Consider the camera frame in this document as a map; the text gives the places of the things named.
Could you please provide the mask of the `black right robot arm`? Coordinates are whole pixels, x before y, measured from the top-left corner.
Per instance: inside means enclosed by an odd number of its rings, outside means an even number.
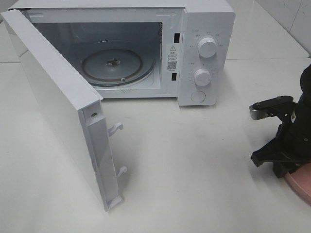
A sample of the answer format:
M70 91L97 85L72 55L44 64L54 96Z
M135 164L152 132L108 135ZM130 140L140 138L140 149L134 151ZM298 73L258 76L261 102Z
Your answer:
M302 95L298 102L291 96L279 96L256 102L249 107L253 120L278 117L281 124L276 136L261 149L252 152L251 160L259 167L272 163L278 178L293 173L311 161L311 68L301 75Z

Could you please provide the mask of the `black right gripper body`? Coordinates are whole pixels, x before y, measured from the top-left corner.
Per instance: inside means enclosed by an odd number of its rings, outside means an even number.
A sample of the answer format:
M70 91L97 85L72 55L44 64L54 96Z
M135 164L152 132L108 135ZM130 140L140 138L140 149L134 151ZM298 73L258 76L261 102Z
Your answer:
M298 102L291 96L277 98L282 124L276 135L276 148L282 155L311 154L311 97L302 94Z

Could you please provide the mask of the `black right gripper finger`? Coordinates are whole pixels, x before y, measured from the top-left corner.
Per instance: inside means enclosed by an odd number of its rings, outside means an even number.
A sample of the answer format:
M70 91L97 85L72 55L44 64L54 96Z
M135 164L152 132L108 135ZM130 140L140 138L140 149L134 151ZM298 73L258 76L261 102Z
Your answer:
M252 152L251 160L256 167L263 163L301 163L301 158L286 150L279 141L274 138L261 149Z
M295 160L274 159L272 160L273 172L277 178L282 178L288 172L293 173L297 171L301 166L310 162L311 162L310 159L295 159Z

